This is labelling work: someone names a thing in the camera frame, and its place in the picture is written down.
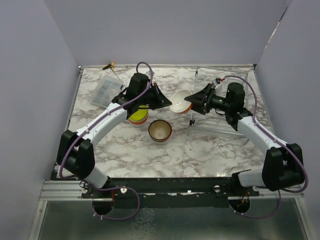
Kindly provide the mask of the white bowl orange outside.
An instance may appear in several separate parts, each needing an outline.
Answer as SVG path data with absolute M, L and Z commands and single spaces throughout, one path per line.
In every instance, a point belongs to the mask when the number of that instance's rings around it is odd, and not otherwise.
M 192 108 L 192 103 L 186 101 L 185 98 L 192 95 L 192 92 L 188 89 L 181 89 L 176 91 L 170 101 L 172 105 L 169 106 L 169 109 L 175 114 L 185 114 Z

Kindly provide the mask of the beige bowl dark outside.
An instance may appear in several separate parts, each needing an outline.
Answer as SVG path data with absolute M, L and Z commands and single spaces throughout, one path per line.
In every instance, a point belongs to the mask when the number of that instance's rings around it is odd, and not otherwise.
M 148 126 L 150 138 L 158 143 L 166 142 L 172 135 L 173 129 L 169 122 L 158 119 Z

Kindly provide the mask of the orange floral pattern bowl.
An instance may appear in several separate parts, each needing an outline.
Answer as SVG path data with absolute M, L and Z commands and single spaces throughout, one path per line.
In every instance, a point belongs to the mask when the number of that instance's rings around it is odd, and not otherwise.
M 151 138 L 151 140 L 157 145 L 164 145 L 164 144 L 168 143 L 171 140 L 171 138 L 169 137 L 169 138 L 167 138 L 166 140 L 163 140 L 163 141 L 159 141 L 159 140 L 153 139 L 153 138 Z

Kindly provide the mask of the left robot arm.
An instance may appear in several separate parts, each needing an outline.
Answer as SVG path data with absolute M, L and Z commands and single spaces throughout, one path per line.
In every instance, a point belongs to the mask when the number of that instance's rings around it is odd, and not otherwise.
M 147 75 L 136 72 L 128 87 L 115 96 L 108 107 L 92 122 L 61 136 L 56 162 L 80 180 L 93 185 L 97 196 L 106 197 L 111 190 L 109 177 L 95 165 L 95 147 L 117 125 L 126 121 L 141 106 L 157 110 L 171 106 L 156 83 Z

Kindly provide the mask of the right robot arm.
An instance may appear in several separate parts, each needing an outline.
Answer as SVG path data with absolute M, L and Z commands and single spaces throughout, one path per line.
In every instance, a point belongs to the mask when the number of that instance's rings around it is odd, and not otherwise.
M 243 134 L 264 155 L 262 169 L 246 170 L 232 175 L 229 189 L 240 196 L 248 187 L 267 188 L 270 191 L 284 190 L 302 184 L 306 177 L 303 172 L 301 147 L 278 139 L 260 125 L 245 104 L 245 90 L 242 84 L 228 84 L 226 95 L 218 96 L 213 84 L 209 83 L 201 91 L 185 97 L 192 110 L 205 115 L 210 110 L 224 112 L 226 122 L 237 132 Z

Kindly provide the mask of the lime green bowl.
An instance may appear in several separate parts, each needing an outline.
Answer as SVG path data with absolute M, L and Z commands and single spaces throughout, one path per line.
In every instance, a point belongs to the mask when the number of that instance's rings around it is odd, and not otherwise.
M 129 120 L 133 122 L 141 121 L 148 115 L 148 113 L 149 107 L 147 105 L 141 105 L 138 110 L 129 117 Z

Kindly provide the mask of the white orange striped bowl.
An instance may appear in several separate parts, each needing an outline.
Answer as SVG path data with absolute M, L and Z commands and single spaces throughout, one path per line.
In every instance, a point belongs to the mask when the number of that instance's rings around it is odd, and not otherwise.
M 142 127 L 143 125 L 145 125 L 146 122 L 148 121 L 148 119 L 149 119 L 149 115 L 146 115 L 143 119 L 141 119 L 141 120 L 139 120 L 139 121 L 133 121 L 133 120 L 131 120 L 131 119 L 129 118 L 129 119 L 128 119 L 128 122 L 129 122 L 132 126 L 139 128 L 139 127 Z

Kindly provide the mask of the clear plastic parts box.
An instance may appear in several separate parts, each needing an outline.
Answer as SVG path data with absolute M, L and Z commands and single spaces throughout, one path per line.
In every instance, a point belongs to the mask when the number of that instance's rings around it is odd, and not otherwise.
M 125 84 L 121 79 L 104 76 L 98 81 L 98 85 L 90 95 L 90 103 L 106 109 L 123 89 Z

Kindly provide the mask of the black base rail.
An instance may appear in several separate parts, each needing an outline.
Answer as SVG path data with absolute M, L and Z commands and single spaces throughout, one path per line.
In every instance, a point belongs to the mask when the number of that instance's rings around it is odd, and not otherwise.
M 107 209 L 143 208 L 227 208 L 229 202 L 259 196 L 252 187 L 243 187 L 234 177 L 143 177 L 110 178 L 101 190 L 79 182 L 80 199 Z

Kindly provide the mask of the aluminium frame rail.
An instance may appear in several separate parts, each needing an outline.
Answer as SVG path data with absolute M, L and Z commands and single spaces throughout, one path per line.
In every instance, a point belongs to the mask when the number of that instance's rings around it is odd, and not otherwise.
M 78 201 L 82 199 L 79 181 L 48 180 L 44 181 L 40 191 L 40 201 Z

